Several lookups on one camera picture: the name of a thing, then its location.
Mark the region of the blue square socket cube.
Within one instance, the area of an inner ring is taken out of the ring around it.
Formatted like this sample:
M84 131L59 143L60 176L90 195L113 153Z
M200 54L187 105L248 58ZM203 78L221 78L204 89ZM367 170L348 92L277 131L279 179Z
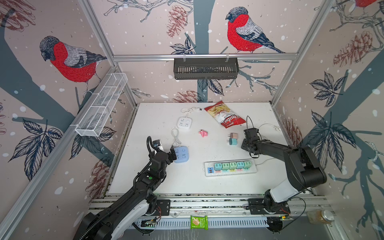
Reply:
M175 154L177 159L174 163L185 163L189 160L189 150L186 146L175 147Z

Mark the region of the pink usb charger plug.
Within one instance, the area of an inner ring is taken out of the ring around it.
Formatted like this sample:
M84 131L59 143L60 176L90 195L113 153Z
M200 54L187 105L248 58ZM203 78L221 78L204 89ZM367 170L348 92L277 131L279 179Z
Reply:
M230 133L230 138L237 140L239 138L239 135L237 133Z

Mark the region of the teal charger plug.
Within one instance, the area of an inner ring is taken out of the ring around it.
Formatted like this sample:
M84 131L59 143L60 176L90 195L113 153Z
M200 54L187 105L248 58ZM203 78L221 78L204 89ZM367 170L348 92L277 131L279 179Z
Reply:
M238 144L238 140L237 139L233 139L233 138L230 138L229 139L229 145L231 146L235 146Z
M243 169L245 166L244 162L237 162L237 169Z
M214 170L215 171L221 171L222 168L223 168L222 163L215 163L215 165L214 165Z

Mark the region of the light green charger plug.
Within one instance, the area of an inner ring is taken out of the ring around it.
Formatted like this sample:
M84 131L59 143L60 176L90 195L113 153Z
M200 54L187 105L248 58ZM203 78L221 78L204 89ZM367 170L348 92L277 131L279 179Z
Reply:
M249 169L250 167L252 166L252 162L251 161L244 161L244 169Z

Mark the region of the teal charger plug front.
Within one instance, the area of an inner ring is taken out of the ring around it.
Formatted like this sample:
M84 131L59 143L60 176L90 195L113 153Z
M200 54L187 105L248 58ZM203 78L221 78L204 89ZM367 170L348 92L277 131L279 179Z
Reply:
M237 169L243 169L245 166L244 162L237 162Z

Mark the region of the white square socket cube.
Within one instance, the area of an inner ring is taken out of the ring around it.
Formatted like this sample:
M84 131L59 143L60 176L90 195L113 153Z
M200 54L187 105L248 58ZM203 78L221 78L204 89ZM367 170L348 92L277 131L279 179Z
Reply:
M177 128L181 130L189 130L192 125L192 119L188 117L180 117L177 121Z

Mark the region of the white multicolour power strip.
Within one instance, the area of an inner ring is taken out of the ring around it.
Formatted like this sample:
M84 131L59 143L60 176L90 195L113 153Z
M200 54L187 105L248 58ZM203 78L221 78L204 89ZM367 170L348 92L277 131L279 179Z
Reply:
M206 177L255 174L256 164L251 159L205 162L203 172Z

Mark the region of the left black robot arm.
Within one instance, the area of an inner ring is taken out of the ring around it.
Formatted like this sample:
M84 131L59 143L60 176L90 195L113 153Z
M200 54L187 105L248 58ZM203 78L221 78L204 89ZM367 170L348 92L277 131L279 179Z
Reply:
M75 240L116 240L139 217L156 211L154 191L167 177L167 166L177 159L175 147L168 153L153 144L147 137L149 162L134 177L133 186L112 205L99 212L87 214L75 233Z

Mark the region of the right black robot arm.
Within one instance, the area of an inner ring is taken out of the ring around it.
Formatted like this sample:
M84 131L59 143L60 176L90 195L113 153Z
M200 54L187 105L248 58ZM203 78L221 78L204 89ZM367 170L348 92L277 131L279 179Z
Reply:
M299 193L327 182L327 176L313 150L308 147L290 147L262 139L259 129L246 127L241 148L251 158L270 156L285 163L287 177L264 194L266 212L273 214Z

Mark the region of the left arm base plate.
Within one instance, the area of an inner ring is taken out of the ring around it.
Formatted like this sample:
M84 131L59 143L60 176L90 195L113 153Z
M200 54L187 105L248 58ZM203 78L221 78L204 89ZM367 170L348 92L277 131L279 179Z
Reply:
M159 200L156 202L145 200L146 203L149 204L147 212L144 216L152 217L160 217L160 216L168 216L170 214L171 201L170 200Z

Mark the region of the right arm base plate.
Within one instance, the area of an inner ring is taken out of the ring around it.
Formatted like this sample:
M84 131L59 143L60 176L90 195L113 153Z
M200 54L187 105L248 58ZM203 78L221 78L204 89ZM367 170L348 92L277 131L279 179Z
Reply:
M275 203L264 199L248 199L247 210L251 215L290 215L291 211L287 202Z

